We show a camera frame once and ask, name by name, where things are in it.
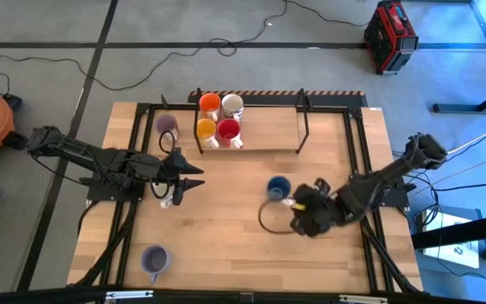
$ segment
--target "wooden shelf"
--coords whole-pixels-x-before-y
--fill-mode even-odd
[[[297,150],[300,146],[298,118],[295,107],[246,107],[241,118],[243,147],[209,150]]]

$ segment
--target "red mug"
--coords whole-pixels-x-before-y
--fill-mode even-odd
[[[219,142],[230,148],[241,149],[243,142],[241,142],[241,126],[232,118],[224,119],[217,126],[217,134],[219,135]]]

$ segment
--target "blue mug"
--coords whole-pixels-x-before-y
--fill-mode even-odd
[[[290,181],[284,176],[274,176],[267,184],[267,195],[270,200],[281,200],[290,195]]]

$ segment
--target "mug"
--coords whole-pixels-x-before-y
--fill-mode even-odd
[[[241,149],[243,142],[241,142],[241,127],[235,119],[224,119],[219,122],[217,130],[220,142],[230,148]]]
[[[196,135],[200,139],[200,144],[214,149],[219,147],[219,142],[215,139],[217,126],[209,118],[202,118],[197,122]]]
[[[162,115],[161,117],[157,118],[155,127],[157,128],[157,132],[159,132],[159,134],[162,134],[164,131],[170,131],[172,134],[174,134],[175,140],[177,140],[179,128],[177,127],[176,118],[172,115]],[[169,134],[165,134],[163,138],[167,138],[169,141],[172,141],[172,137]]]
[[[155,284],[159,275],[165,272],[172,263],[168,251],[160,246],[153,245],[142,253],[142,269],[149,274],[149,283]]]
[[[214,122],[219,120],[220,116],[220,97],[214,93],[207,93],[200,97],[200,110],[202,118],[209,118]]]
[[[267,195],[270,200],[287,198],[291,189],[290,181],[284,176],[274,176],[267,184]]]
[[[236,94],[228,94],[223,98],[223,114],[226,118],[234,118],[237,122],[243,115],[243,99]]]
[[[166,192],[167,186],[165,183],[152,183],[151,187],[154,190],[154,194],[156,194],[157,196],[161,196],[161,198],[159,198],[160,208],[168,209],[174,201],[173,194],[174,194],[175,186],[171,185],[170,188],[168,188],[168,192]]]

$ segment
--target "gray floor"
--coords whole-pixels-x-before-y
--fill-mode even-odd
[[[97,41],[108,0],[65,2],[0,0],[0,41]],[[364,24],[376,1],[303,1],[331,19]],[[478,1],[486,21],[486,0]],[[462,3],[405,3],[405,9],[420,36],[420,42],[484,43],[472,10]],[[240,40],[254,36],[262,20],[282,12],[280,1],[127,0],[120,1],[109,42],[207,41],[214,37]],[[442,35],[447,29],[449,35]],[[289,5],[282,18],[273,19],[258,41],[359,42],[364,27],[331,24],[312,12]],[[104,50],[96,77],[111,86],[140,80],[150,67],[171,49]],[[192,49],[180,49],[190,53]],[[0,50],[12,57],[72,57],[85,68],[92,50]],[[0,72],[11,78],[11,91],[24,98],[16,114],[19,131],[55,125],[67,130],[84,76],[72,63],[0,62]],[[373,73],[365,50],[240,49],[233,57],[222,57],[206,49],[195,57],[172,57],[153,77],[134,90],[111,92],[94,84],[78,131],[78,139],[100,144],[114,101],[184,102],[190,90],[363,90],[370,106],[382,107],[391,146],[401,150],[409,135],[432,133],[447,148],[456,147],[486,130],[486,116],[437,115],[430,106],[440,103],[479,103],[486,98],[486,50],[416,52],[397,76]],[[464,156],[430,173],[432,180],[486,160],[486,141]],[[53,166],[52,160],[47,164]],[[486,182],[486,165],[441,187]],[[69,176],[87,172],[69,166]],[[51,175],[24,152],[0,151],[0,291],[12,290],[23,267],[26,249]],[[85,189],[64,182],[47,234],[32,288],[63,286],[76,242],[79,214],[84,208]],[[486,216],[486,188],[443,193],[443,204],[479,208]],[[422,193],[412,200],[412,210],[430,204]],[[423,271],[424,287],[436,295],[486,300],[482,279],[448,279]]]

